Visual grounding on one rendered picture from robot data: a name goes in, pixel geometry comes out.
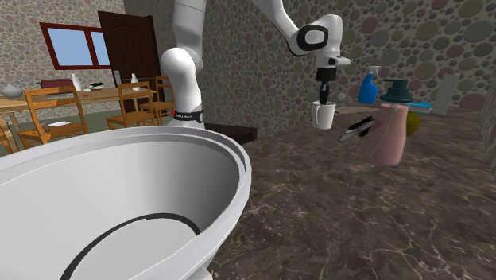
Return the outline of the white mug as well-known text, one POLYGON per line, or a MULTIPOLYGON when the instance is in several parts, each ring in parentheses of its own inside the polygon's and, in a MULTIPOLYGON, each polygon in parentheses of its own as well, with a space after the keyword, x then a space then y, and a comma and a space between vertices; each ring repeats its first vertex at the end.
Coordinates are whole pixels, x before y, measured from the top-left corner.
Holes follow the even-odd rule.
POLYGON ((320 101, 312 103, 312 126, 320 130, 330 130, 335 115, 336 103, 326 102, 321 104, 320 101))

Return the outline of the blue spray bottle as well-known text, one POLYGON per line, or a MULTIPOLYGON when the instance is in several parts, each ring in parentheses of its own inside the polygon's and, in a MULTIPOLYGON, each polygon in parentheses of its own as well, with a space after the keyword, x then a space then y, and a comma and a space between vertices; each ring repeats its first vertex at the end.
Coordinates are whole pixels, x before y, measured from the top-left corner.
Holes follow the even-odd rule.
POLYGON ((377 98, 378 87, 373 83, 375 74, 378 74, 380 66, 370 66, 358 93, 358 101, 364 104, 373 104, 377 98))

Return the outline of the black and silver tool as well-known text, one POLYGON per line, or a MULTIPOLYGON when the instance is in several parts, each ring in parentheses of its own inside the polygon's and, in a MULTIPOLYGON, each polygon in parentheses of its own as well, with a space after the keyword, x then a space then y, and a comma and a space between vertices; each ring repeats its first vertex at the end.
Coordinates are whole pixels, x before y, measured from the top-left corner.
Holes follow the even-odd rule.
POLYGON ((369 116, 359 122, 354 123, 349 126, 347 131, 338 138, 339 142, 346 142, 350 138, 358 135, 359 137, 363 137, 369 133, 370 128, 374 124, 375 118, 373 116, 369 116))

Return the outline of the pink soap dispenser bottle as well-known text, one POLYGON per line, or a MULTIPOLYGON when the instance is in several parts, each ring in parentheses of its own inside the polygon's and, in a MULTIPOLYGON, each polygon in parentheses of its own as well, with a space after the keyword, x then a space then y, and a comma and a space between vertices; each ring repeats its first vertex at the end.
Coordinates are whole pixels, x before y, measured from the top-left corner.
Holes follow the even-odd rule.
POLYGON ((372 165, 394 166, 401 161, 406 140, 409 95, 408 80, 384 79, 391 82, 384 95, 374 123, 366 136, 363 156, 372 165))

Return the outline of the yellow-green round fruit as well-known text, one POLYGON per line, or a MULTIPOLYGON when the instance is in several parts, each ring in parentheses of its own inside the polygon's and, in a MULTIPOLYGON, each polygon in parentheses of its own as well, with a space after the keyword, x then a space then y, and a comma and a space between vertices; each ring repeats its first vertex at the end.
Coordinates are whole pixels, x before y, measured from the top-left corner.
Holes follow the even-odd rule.
POLYGON ((416 112, 409 111, 406 118, 406 136, 415 134, 420 125, 420 117, 416 112))

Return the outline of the blue flat box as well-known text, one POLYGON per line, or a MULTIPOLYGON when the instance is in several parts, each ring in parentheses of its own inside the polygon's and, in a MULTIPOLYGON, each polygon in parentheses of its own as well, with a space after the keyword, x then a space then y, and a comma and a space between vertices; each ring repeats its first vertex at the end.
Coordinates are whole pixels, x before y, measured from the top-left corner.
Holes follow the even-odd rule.
POLYGON ((409 111, 417 114, 429 114, 432 109, 431 103, 411 102, 408 104, 409 111))

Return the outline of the dark robot stand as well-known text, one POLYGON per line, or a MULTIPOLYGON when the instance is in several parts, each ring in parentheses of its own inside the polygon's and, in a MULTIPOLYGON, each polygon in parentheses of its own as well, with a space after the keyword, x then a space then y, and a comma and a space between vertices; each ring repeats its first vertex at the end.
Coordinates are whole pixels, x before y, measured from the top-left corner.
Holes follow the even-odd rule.
POLYGON ((258 138, 258 129, 256 127, 230 126, 206 122, 205 128, 224 134, 227 137, 234 139, 240 145, 252 142, 258 138))

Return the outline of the grey upright panel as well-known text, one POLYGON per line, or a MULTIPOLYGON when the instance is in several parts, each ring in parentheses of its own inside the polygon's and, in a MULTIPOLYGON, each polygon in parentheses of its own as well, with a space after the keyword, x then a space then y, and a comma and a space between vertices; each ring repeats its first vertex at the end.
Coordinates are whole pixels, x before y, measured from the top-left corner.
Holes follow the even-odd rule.
POLYGON ((436 100, 432 105, 433 114, 445 115, 447 113, 451 98, 459 82, 459 74, 445 74, 436 95, 436 100))

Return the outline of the wooden chair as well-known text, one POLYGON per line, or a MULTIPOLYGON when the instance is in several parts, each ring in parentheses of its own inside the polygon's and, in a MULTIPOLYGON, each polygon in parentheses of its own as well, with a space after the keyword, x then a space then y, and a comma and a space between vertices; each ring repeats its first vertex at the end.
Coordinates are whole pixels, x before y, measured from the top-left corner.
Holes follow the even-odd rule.
POLYGON ((0 114, 0 141, 6 148, 8 154, 13 154, 19 151, 14 135, 3 116, 0 114))
POLYGON ((130 125, 136 124, 137 126, 156 126, 157 121, 154 114, 151 112, 151 102, 153 100, 152 92, 150 90, 149 82, 138 82, 130 84, 118 85, 118 97, 121 107, 121 114, 113 117, 107 117, 107 125, 110 130, 118 129, 120 126, 128 128, 130 125), (147 98, 149 110, 140 111, 136 105, 135 111, 127 112, 124 102, 132 99, 147 98))
POLYGON ((162 125, 162 117, 169 114, 173 115, 176 111, 174 92, 172 89, 172 85, 170 84, 170 80, 167 76, 156 76, 155 86, 157 90, 157 100, 153 101, 150 105, 147 103, 143 103, 139 106, 139 109, 140 111, 149 111, 150 113, 152 113, 157 120, 157 124, 162 125), (166 102, 160 97, 160 93, 165 93, 166 90, 170 90, 171 92, 171 102, 166 102))
POLYGON ((28 104, 29 112, 31 114, 34 129, 24 130, 17 132, 17 136, 21 140, 24 149, 34 147, 36 143, 47 144, 50 140, 56 138, 70 138, 71 136, 78 136, 88 133, 87 124, 83 115, 83 108, 76 93, 74 86, 64 87, 48 87, 43 89, 32 89, 24 91, 26 102, 28 104), (66 99, 54 99, 48 101, 35 101, 33 98, 39 95, 47 94, 60 94, 71 92, 73 96, 66 99), (70 122, 63 126, 50 127, 49 125, 42 126, 36 110, 46 109, 51 107, 60 107, 65 105, 76 105, 79 113, 80 122, 70 122))

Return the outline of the dark brown door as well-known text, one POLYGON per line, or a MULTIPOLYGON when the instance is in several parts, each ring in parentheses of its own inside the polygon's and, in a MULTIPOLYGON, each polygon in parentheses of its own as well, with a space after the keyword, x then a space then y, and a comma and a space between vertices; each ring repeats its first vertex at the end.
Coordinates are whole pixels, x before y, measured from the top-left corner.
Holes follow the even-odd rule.
POLYGON ((114 83, 128 84, 132 76, 156 88, 161 75, 153 18, 148 15, 98 12, 114 83))

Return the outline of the wooden dining table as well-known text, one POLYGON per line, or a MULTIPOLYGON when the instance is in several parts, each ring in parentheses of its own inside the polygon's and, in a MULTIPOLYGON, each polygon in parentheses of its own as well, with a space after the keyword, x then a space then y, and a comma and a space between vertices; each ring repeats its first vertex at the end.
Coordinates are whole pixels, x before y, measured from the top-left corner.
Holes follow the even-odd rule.
MULTIPOLYGON (((144 81, 149 81, 149 87, 150 91, 152 93, 156 93, 155 91, 155 78, 150 79, 145 79, 145 78, 138 78, 140 82, 144 81)), ((139 92, 139 91, 134 91, 132 88, 125 88, 122 90, 123 96, 125 96, 127 99, 131 99, 128 95, 132 95, 134 92, 139 92)), ((100 111, 115 111, 117 109, 120 109, 120 98, 118 94, 118 88, 113 87, 113 88, 103 88, 101 90, 97 91, 77 91, 77 94, 79 96, 79 100, 81 102, 82 106, 86 106, 86 104, 93 104, 96 103, 97 105, 88 105, 86 107, 83 107, 83 112, 84 114, 86 113, 95 113, 95 112, 100 112, 100 111)), ((46 95, 37 95, 33 97, 33 101, 35 102, 44 102, 44 101, 53 101, 53 100, 48 100, 46 99, 46 95)), ((63 109, 62 110, 64 114, 69 116, 68 114, 70 112, 69 109, 63 109)), ((29 107, 26 102, 25 96, 22 96, 21 98, 18 99, 8 99, 5 96, 0 96, 0 114, 8 114, 9 119, 7 122, 9 124, 14 124, 14 126, 18 126, 17 123, 30 123, 32 122, 31 114, 29 113, 29 107), (20 116, 16 116, 18 112, 24 112, 27 111, 28 113, 19 113, 20 116)), ((42 117, 46 117, 46 119, 53 119, 55 118, 55 113, 46 113, 45 115, 42 115, 42 117)))

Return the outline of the large white bowl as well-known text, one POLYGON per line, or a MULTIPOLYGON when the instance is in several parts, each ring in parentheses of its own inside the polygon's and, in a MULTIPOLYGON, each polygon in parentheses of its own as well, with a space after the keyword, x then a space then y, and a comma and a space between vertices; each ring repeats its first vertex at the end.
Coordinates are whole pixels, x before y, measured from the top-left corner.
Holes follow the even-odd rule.
POLYGON ((181 126, 0 157, 0 280, 213 280, 251 173, 236 141, 181 126))

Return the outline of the red-framed window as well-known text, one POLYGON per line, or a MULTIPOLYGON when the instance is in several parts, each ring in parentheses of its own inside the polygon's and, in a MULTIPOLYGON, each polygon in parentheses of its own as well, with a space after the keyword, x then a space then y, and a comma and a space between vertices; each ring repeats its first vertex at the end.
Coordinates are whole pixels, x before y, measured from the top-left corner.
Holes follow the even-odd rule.
POLYGON ((40 22, 56 70, 110 69, 101 28, 40 22))

